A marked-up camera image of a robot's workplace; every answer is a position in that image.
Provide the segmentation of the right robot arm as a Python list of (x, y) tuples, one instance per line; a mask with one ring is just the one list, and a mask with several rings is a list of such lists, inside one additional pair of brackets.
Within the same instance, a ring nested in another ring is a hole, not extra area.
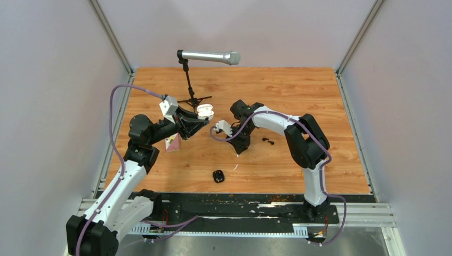
[(310, 222), (319, 222), (329, 207), (325, 184), (325, 165), (331, 160), (330, 144), (315, 118), (286, 115), (262, 103), (246, 105), (236, 101), (230, 108), (236, 124), (221, 120), (215, 124), (217, 133), (226, 134), (226, 141), (239, 155), (251, 144), (255, 129), (264, 128), (285, 137), (290, 155), (301, 167), (304, 177), (304, 215)]

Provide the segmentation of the white earbud charging case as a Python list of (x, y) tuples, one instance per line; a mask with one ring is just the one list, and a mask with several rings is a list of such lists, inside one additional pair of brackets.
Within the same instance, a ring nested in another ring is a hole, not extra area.
[(213, 106), (211, 104), (201, 104), (196, 108), (198, 119), (211, 120), (214, 117)]

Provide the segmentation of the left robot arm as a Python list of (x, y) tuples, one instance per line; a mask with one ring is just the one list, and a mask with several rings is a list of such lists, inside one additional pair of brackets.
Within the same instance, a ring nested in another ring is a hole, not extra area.
[(144, 114), (129, 122), (129, 142), (119, 155), (120, 168), (102, 195), (81, 215), (66, 223), (68, 255), (116, 255), (126, 235), (145, 218), (163, 215), (161, 195), (144, 189), (125, 206), (132, 190), (154, 166), (160, 153), (154, 145), (174, 134), (188, 139), (208, 125), (213, 106), (202, 104), (194, 112), (167, 102), (160, 103), (164, 118), (154, 123)]

